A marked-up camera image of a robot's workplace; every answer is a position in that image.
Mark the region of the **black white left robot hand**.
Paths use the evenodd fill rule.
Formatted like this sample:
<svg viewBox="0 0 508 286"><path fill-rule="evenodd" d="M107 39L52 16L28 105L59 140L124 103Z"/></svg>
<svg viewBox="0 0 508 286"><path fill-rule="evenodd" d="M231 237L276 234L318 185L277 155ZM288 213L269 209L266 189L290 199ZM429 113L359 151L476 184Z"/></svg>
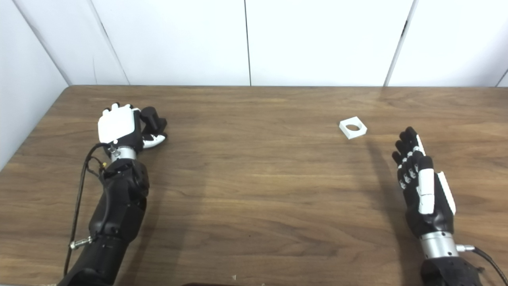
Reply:
<svg viewBox="0 0 508 286"><path fill-rule="evenodd" d="M130 148L139 154L165 141L166 126L167 120L159 117L152 106L139 109L116 102L104 109L98 120L98 139L116 149Z"/></svg>

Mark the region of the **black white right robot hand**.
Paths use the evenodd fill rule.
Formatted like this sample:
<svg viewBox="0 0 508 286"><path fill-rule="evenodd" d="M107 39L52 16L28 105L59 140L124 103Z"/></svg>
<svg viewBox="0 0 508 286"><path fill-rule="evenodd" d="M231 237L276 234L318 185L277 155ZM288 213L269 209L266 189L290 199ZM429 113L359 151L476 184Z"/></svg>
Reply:
<svg viewBox="0 0 508 286"><path fill-rule="evenodd" d="M444 172L434 170L419 134L407 127L395 142L392 158L402 190L410 231L421 237L432 232L455 232L456 204Z"/></svg>

